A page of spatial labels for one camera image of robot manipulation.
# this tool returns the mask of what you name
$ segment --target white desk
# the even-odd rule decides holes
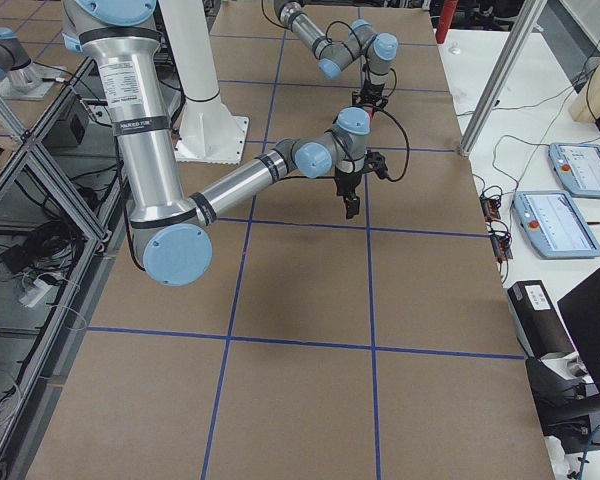
[[[496,59],[507,38],[507,33],[483,31],[449,31],[440,54],[444,64],[456,112],[461,114],[474,110]],[[459,53],[450,48],[456,43]],[[570,86],[557,60],[541,34],[534,33],[500,94],[498,107],[533,105]],[[568,107],[576,98],[572,89],[534,108],[522,110],[496,110],[492,112],[482,131],[470,160],[475,174],[481,176],[487,186],[499,185],[505,192],[514,189],[514,182],[491,166],[493,150],[503,135],[514,135],[530,143],[583,142],[600,136],[593,124],[576,123],[569,116]],[[552,127],[547,127],[556,117]],[[460,128],[464,131],[470,116],[460,116]],[[600,139],[593,143],[600,144]],[[547,155],[547,147],[525,145],[506,138],[497,149],[496,164],[515,178],[520,178],[520,190],[557,190],[561,185],[555,178]],[[476,181],[478,190],[481,182]],[[600,267],[600,257],[593,260],[543,260],[530,247],[524,232],[512,221],[510,215],[512,195],[505,195],[501,216],[510,226],[513,235],[513,260],[509,262],[509,274],[504,284],[508,288],[519,280],[543,281],[554,302],[575,287],[580,281]],[[587,221],[600,220],[600,200],[576,199]],[[600,226],[591,227],[600,242]],[[578,455],[570,455],[572,468],[578,469]],[[589,454],[587,480],[600,480],[600,452]]]

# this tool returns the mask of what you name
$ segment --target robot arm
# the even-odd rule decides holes
[[[174,286],[199,278],[212,255],[202,227],[295,169],[315,178],[335,167],[338,195],[345,204],[349,198],[351,212],[357,213],[355,187],[363,173],[377,171],[381,164],[375,157],[369,160],[370,117],[357,107],[342,110],[320,137],[282,140],[270,152],[185,196],[153,65],[160,46],[152,20],[155,4],[156,0],[64,1],[65,44],[94,58],[100,71],[135,203],[129,218],[133,248],[147,273]]]
[[[318,67],[327,78],[338,77],[360,57],[366,59],[363,67],[364,84],[360,93],[354,93],[354,104],[381,108],[387,104],[383,90],[398,50],[396,37],[389,33],[377,33],[369,22],[358,19],[351,25],[349,37],[336,44],[313,23],[301,3],[274,0],[274,8],[281,24],[311,50],[318,60]]]
[[[42,83],[16,34],[0,27],[0,81],[9,78],[14,89],[28,92]]]

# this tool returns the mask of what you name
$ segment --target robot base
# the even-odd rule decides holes
[[[28,92],[21,92],[11,86],[11,82],[8,78],[5,78],[0,82],[0,96],[5,100],[43,100],[47,96],[51,87],[56,85],[55,82],[44,81],[53,80],[58,76],[62,76],[62,72],[51,68],[41,67],[40,65],[35,66],[38,74],[43,79],[43,82],[36,88],[29,90]]]
[[[222,104],[220,108],[222,110],[220,116],[200,111],[190,111],[187,115],[185,110],[180,125],[181,137],[176,144],[176,160],[240,163],[247,138],[249,118],[232,116]]]

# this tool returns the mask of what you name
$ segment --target red object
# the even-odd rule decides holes
[[[438,21],[438,29],[436,30],[436,42],[438,42],[438,45],[444,43],[447,38],[447,32],[449,31],[449,27],[451,27],[453,14],[456,12],[457,6],[458,0],[446,0],[444,2],[440,20]]]

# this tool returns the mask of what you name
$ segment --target white metal post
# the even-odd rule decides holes
[[[159,0],[187,103],[176,158],[240,163],[249,119],[222,103],[202,0]]]
[[[502,48],[502,52],[498,57],[493,72],[491,72],[491,76],[484,87],[476,110],[460,142],[460,154],[462,156],[468,157],[473,146],[476,144],[480,132],[487,123],[491,110],[498,100],[498,95],[500,95],[511,69],[516,64],[516,60],[524,48],[527,38],[529,38],[533,27],[535,27],[546,3],[547,0],[526,0],[522,5],[518,19],[513,25],[507,42]]]

